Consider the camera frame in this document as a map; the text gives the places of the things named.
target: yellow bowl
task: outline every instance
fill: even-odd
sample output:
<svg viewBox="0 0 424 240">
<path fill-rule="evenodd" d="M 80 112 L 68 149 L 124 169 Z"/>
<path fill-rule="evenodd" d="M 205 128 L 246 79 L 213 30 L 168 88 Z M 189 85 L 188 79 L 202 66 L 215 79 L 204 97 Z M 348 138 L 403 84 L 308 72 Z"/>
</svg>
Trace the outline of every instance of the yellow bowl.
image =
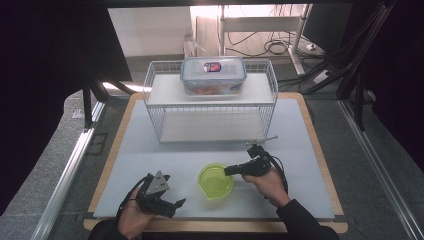
<svg viewBox="0 0 424 240">
<path fill-rule="evenodd" d="M 225 166 L 214 163 L 200 171 L 197 184 L 205 196 L 210 199 L 225 197 L 233 189 L 233 176 L 225 176 Z"/>
</svg>

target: floor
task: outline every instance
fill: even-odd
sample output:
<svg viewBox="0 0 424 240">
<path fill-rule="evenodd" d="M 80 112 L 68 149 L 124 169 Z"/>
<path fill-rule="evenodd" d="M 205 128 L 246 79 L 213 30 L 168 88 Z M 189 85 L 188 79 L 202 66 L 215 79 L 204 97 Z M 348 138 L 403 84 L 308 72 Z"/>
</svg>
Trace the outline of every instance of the floor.
<svg viewBox="0 0 424 240">
<path fill-rule="evenodd" d="M 270 57 L 277 79 L 285 91 L 305 90 L 315 83 L 313 77 L 299 81 L 287 56 Z M 182 59 L 182 56 L 133 57 L 127 62 L 135 85 L 144 80 L 153 60 Z M 313 69 L 319 60 L 306 59 L 305 70 Z M 340 102 L 335 98 L 339 82 L 334 82 L 305 99 L 321 148 L 333 178 L 349 224 L 341 234 L 343 240 L 415 239 L 408 235 L 387 190 L 354 134 Z M 89 231 L 83 219 L 106 161 L 109 149 L 128 102 L 128 96 L 109 89 L 111 97 L 96 125 L 90 145 L 81 161 L 66 200 L 52 227 L 49 239 L 86 239 Z M 62 121 L 33 172 L 15 196 L 6 213 L 0 217 L 0 239 L 30 239 L 47 206 L 56 184 L 72 154 L 84 126 L 82 93 L 71 95 L 65 102 Z M 411 210 L 418 226 L 424 226 L 424 175 L 373 114 L 371 105 L 364 106 L 365 134 L 387 170 L 399 194 Z M 281 239 L 275 234 L 145 234 L 145 239 Z"/>
</svg>

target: white board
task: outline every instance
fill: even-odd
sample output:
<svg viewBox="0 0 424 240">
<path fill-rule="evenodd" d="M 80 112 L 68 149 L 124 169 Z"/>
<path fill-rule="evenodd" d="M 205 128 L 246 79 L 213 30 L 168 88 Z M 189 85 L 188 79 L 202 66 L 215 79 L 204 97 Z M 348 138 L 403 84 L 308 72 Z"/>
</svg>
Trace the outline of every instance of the white board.
<svg viewBox="0 0 424 240">
<path fill-rule="evenodd" d="M 289 195 L 315 218 L 333 219 L 334 213 L 314 150 L 295 99 L 279 99 L 268 137 L 262 146 L 284 165 Z M 236 175 L 233 190 L 224 198 L 207 200 L 197 186 L 200 170 L 210 163 L 242 164 L 250 160 L 243 143 L 159 143 L 143 101 L 137 101 L 109 181 L 95 217 L 114 217 L 127 192 L 148 173 L 161 170 L 171 178 L 162 199 L 187 201 L 174 218 L 277 218 L 275 207 L 252 184 Z"/>
</svg>

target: white wire rack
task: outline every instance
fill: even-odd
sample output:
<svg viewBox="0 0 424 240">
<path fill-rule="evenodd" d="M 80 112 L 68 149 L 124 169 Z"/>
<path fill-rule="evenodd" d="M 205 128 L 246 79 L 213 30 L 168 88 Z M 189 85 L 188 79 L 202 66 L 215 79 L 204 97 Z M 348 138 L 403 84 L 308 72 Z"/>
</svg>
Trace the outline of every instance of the white wire rack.
<svg viewBox="0 0 424 240">
<path fill-rule="evenodd" d="M 151 62 L 144 102 L 160 142 L 250 141 L 268 135 L 278 87 L 269 60 L 245 60 L 247 79 L 237 96 L 189 96 L 182 61 Z"/>
</svg>

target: hand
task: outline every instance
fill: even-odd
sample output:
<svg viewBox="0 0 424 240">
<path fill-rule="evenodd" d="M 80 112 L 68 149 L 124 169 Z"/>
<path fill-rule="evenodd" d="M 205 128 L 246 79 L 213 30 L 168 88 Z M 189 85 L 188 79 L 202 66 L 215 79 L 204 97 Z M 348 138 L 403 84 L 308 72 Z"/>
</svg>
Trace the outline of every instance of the hand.
<svg viewBox="0 0 424 240">
<path fill-rule="evenodd" d="M 250 175 L 242 176 L 244 181 L 253 183 L 259 193 L 269 199 L 269 202 L 276 207 L 283 207 L 291 201 L 281 180 L 280 174 L 275 167 L 263 176 L 255 177 Z"/>
<path fill-rule="evenodd" d="M 130 199 L 135 199 L 140 188 L 135 189 Z M 128 239 L 139 236 L 149 225 L 155 214 L 140 210 L 135 200 L 129 200 L 119 218 L 118 231 Z"/>
</svg>

